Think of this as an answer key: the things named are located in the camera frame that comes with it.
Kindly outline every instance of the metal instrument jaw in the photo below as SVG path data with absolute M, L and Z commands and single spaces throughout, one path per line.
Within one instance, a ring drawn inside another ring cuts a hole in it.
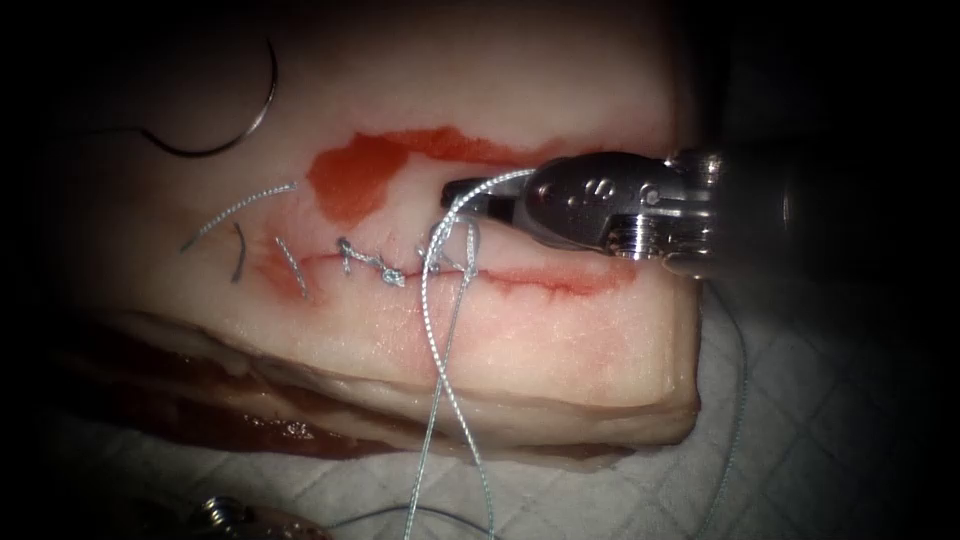
M 665 264 L 705 258 L 719 165 L 717 155 L 693 153 L 666 161 L 626 152 L 559 158 L 495 186 L 463 210 L 557 249 Z M 446 184 L 441 204 L 449 208 L 484 180 Z

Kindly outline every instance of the red blood stain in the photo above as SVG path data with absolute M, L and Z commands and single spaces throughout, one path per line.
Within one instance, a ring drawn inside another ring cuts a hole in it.
M 492 166 L 535 166 L 549 159 L 561 143 L 550 141 L 532 150 L 518 150 L 479 137 L 467 137 L 450 126 L 357 133 L 347 146 L 317 154 L 307 173 L 317 205 L 331 222 L 345 229 L 383 208 L 387 185 L 407 163 L 411 152 L 432 159 Z
M 408 157 L 407 149 L 395 142 L 359 133 L 346 147 L 320 152 L 307 173 L 320 211 L 338 225 L 356 227 L 383 208 L 387 183 Z

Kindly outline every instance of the metal object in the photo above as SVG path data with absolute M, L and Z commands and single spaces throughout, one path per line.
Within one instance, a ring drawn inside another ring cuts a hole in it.
M 298 516 L 230 497 L 213 497 L 187 520 L 187 537 L 277 540 L 332 540 L 319 525 Z
M 662 161 L 626 152 L 552 160 L 528 177 L 478 198 L 466 210 L 558 249 L 631 260 L 709 256 L 710 207 L 720 161 Z M 448 183 L 449 207 L 483 178 Z

